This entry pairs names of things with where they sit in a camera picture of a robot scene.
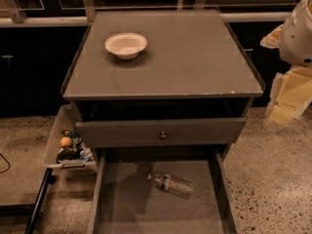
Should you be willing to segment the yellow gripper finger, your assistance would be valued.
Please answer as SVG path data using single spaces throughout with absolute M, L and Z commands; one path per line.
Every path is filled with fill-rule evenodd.
M 277 26 L 260 41 L 260 46 L 268 49 L 279 49 L 281 43 L 282 25 Z
M 298 119 L 312 102 L 312 69 L 293 65 L 273 79 L 270 101 L 266 108 L 267 122 L 287 126 Z

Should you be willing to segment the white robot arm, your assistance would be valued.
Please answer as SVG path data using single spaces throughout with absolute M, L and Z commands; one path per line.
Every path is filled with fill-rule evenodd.
M 280 59 L 291 65 L 286 74 L 276 74 L 265 112 L 266 126 L 281 129 L 298 119 L 312 101 L 312 0 L 301 0 L 260 46 L 278 49 Z

